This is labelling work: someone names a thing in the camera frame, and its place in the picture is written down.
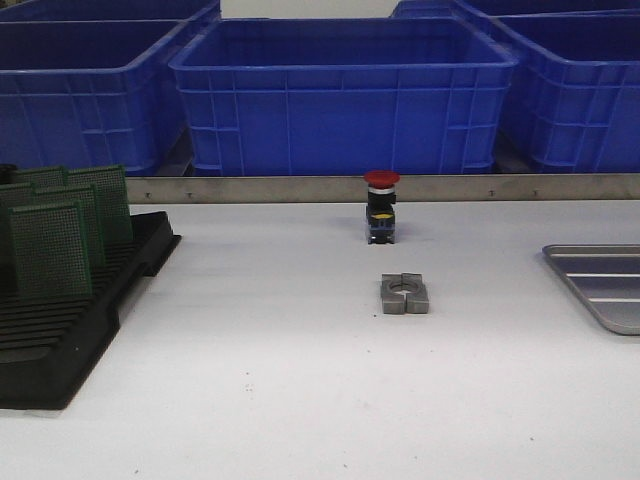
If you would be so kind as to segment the blue plastic crate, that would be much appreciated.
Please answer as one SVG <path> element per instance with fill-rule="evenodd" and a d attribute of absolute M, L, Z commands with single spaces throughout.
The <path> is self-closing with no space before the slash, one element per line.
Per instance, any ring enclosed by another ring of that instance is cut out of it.
<path fill-rule="evenodd" d="M 484 172 L 516 59 L 454 18 L 239 19 L 171 61 L 214 176 Z"/>
<path fill-rule="evenodd" d="M 1 160 L 154 172 L 186 128 L 169 63 L 187 21 L 4 22 Z"/>
<path fill-rule="evenodd" d="M 639 18 L 501 16 L 518 60 L 499 128 L 544 173 L 639 170 Z"/>

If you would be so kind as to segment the right blue plastic crate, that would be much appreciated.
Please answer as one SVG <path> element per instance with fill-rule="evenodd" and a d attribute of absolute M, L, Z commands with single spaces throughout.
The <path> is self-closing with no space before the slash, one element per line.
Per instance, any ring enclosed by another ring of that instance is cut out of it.
<path fill-rule="evenodd" d="M 639 18 L 501 16 L 518 60 L 499 128 L 544 173 L 639 170 Z"/>

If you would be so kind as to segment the silver metal tray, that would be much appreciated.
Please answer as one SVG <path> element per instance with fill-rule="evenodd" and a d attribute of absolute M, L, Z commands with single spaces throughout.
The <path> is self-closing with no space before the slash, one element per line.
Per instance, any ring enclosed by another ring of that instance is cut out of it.
<path fill-rule="evenodd" d="M 542 254 L 600 325 L 619 335 L 639 334 L 637 244 L 555 244 Z"/>

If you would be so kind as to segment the centre blue plastic crate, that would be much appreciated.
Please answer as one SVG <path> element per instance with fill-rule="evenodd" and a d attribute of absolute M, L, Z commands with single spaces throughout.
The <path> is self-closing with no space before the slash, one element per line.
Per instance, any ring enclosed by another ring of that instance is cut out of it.
<path fill-rule="evenodd" d="M 239 19 L 171 61 L 214 176 L 484 172 L 516 59 L 454 18 Z"/>

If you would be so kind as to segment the far left blue crate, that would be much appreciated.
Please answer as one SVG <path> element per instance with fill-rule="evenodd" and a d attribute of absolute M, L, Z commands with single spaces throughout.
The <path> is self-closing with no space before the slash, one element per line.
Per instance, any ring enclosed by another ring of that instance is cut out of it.
<path fill-rule="evenodd" d="M 2 22 L 196 21 L 217 18 L 220 1 L 25 1 L 1 10 Z"/>

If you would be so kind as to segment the red emergency stop button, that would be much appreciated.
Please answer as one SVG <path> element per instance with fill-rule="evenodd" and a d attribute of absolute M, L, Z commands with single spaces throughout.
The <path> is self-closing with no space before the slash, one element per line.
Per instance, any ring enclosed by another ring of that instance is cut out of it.
<path fill-rule="evenodd" d="M 364 174 L 368 185 L 366 206 L 367 242 L 394 244 L 396 217 L 396 184 L 400 175 L 390 170 L 372 170 Z"/>

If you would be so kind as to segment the metal table edge rail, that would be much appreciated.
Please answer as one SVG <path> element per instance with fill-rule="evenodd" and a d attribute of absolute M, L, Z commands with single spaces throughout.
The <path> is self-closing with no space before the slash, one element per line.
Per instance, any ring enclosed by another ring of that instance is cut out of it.
<path fill-rule="evenodd" d="M 358 176 L 130 177 L 132 204 L 363 203 Z M 401 202 L 637 200 L 639 175 L 405 175 Z"/>

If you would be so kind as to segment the grey metal clamp block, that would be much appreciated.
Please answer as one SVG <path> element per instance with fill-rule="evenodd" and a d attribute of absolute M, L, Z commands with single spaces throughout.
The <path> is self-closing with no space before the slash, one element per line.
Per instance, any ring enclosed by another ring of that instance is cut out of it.
<path fill-rule="evenodd" d="M 418 273 L 383 274 L 380 298 L 384 314 L 427 314 L 430 309 L 426 284 Z"/>

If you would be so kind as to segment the green circuit board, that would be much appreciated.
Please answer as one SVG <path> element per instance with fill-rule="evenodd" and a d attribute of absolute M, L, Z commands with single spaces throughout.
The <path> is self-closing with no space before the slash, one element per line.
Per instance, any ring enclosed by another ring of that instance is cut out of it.
<path fill-rule="evenodd" d="M 35 203 L 65 201 L 79 204 L 90 266 L 102 268 L 106 264 L 106 254 L 97 188 L 91 184 L 81 184 L 36 188 L 34 191 Z"/>
<path fill-rule="evenodd" d="M 12 262 L 12 244 L 9 225 L 9 209 L 30 206 L 34 202 L 34 186 L 30 182 L 3 184 L 1 186 L 1 266 Z"/>
<path fill-rule="evenodd" d="M 69 185 L 93 185 L 97 191 L 98 213 L 107 245 L 133 241 L 133 227 L 127 195 L 125 169 L 108 165 L 68 171 Z"/>
<path fill-rule="evenodd" d="M 18 169 L 11 173 L 11 182 L 29 183 L 36 189 L 61 187 L 67 185 L 67 176 L 64 166 Z"/>
<path fill-rule="evenodd" d="M 21 297 L 92 295 L 91 267 L 77 202 L 10 208 L 9 225 Z"/>

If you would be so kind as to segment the black slotted board rack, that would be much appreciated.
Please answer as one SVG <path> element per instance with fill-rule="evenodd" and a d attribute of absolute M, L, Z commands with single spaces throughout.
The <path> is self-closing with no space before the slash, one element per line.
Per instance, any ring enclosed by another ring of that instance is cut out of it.
<path fill-rule="evenodd" d="M 85 298 L 21 299 L 1 291 L 1 407 L 66 408 L 120 329 L 119 307 L 179 244 L 166 212 L 131 217 L 133 241 L 106 249 Z"/>

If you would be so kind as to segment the far right blue crate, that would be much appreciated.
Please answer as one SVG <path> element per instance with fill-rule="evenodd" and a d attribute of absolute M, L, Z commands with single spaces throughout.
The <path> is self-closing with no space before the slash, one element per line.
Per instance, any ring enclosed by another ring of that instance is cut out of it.
<path fill-rule="evenodd" d="M 399 1 L 392 18 L 637 13 L 638 1 Z"/>

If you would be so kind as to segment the left blue plastic crate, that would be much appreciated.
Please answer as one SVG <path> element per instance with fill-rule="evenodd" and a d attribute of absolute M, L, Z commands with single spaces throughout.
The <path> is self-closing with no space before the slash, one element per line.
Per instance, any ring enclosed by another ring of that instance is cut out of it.
<path fill-rule="evenodd" d="M 186 128 L 169 63 L 187 21 L 4 22 L 1 160 L 154 172 Z"/>

